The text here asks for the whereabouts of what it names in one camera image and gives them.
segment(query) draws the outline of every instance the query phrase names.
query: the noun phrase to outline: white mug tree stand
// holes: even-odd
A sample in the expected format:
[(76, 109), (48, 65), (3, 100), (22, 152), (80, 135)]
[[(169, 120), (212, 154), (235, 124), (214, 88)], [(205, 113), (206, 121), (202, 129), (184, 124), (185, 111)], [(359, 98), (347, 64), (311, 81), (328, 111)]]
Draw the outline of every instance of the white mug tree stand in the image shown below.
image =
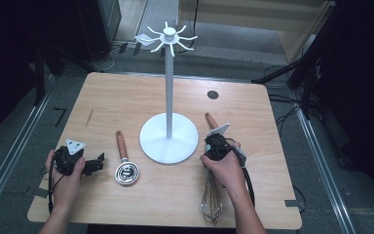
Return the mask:
[(194, 40), (178, 36), (178, 33), (185, 29), (176, 31), (172, 27), (166, 27), (163, 33), (156, 32), (150, 27), (151, 32), (160, 35), (155, 39), (141, 39), (146, 42), (161, 41), (161, 44), (151, 53), (157, 52), (165, 46), (166, 49), (166, 113), (151, 117), (142, 127), (139, 141), (144, 153), (153, 161), (163, 165), (173, 165), (183, 162), (189, 158), (199, 143), (199, 133), (194, 123), (187, 117), (172, 112), (173, 93), (173, 66), (174, 48), (178, 44), (185, 50), (193, 50), (185, 47), (179, 42), (183, 40)]

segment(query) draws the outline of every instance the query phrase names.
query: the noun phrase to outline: white round base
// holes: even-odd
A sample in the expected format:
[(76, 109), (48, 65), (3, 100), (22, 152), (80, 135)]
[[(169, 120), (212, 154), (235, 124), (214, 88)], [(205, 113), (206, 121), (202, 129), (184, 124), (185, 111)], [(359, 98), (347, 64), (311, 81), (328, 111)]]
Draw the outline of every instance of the white round base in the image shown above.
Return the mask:
[(142, 150), (153, 161), (172, 165), (190, 157), (199, 143), (196, 126), (183, 115), (172, 113), (172, 135), (167, 138), (167, 114), (150, 118), (139, 135)]

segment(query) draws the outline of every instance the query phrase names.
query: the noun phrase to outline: metal kitchen utensil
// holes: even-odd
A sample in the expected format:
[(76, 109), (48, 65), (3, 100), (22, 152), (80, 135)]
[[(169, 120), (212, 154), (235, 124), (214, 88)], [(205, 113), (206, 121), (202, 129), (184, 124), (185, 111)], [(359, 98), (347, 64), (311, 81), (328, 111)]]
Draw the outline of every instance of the metal kitchen utensil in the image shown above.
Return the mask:
[(214, 173), (209, 169), (207, 169), (207, 182), (200, 209), (206, 221), (212, 222), (214, 225), (217, 224), (217, 219), (221, 215), (223, 205), (221, 204), (220, 192), (218, 191)]
[(131, 185), (138, 179), (139, 168), (135, 163), (129, 162), (126, 143), (124, 142), (123, 132), (121, 131), (117, 131), (117, 143), (123, 163), (115, 171), (115, 179), (121, 185)]

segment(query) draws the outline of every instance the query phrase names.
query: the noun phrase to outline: wooden table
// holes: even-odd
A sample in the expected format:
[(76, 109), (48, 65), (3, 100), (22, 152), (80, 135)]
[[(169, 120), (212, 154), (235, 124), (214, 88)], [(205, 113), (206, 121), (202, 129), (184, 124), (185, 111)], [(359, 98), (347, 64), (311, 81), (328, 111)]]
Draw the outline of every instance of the wooden table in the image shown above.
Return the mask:
[[(205, 113), (219, 125), (230, 123), (225, 137), (242, 144), (253, 183), (256, 210), (266, 228), (298, 229), (302, 221), (294, 201), (281, 141), (266, 88), (261, 85), (174, 79), (173, 111), (189, 118), (199, 132), (199, 144), (186, 161), (164, 166), (141, 149), (139, 133), (152, 116), (166, 112), (165, 78), (91, 73), (82, 88), (58, 146), (67, 138), (87, 144), (87, 160), (105, 153), (104, 169), (82, 176), (80, 196), (72, 222), (213, 227), (204, 220), (200, 203), (206, 170), (200, 160), (202, 141), (210, 131)], [(217, 99), (207, 97), (216, 91)], [(140, 168), (140, 178), (130, 187), (117, 183), (121, 164), (116, 131), (123, 131), (130, 161)], [(48, 179), (40, 187), (47, 189)], [(234, 227), (234, 211), (227, 192), (220, 188), (223, 213), (217, 227)], [(34, 222), (48, 218), (48, 199), (35, 197), (28, 212)]]

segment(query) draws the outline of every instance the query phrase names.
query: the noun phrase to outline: wrist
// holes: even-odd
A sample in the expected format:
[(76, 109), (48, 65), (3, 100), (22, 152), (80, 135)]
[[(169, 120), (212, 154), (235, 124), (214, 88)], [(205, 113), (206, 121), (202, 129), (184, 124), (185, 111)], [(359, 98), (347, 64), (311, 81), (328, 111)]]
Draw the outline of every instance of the wrist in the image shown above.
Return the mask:
[(55, 204), (51, 214), (62, 216), (63, 218), (69, 218), (71, 216), (72, 207), (63, 206), (61, 204)]
[(238, 184), (237, 186), (226, 188), (233, 205), (238, 201), (250, 201), (250, 195), (244, 184)]

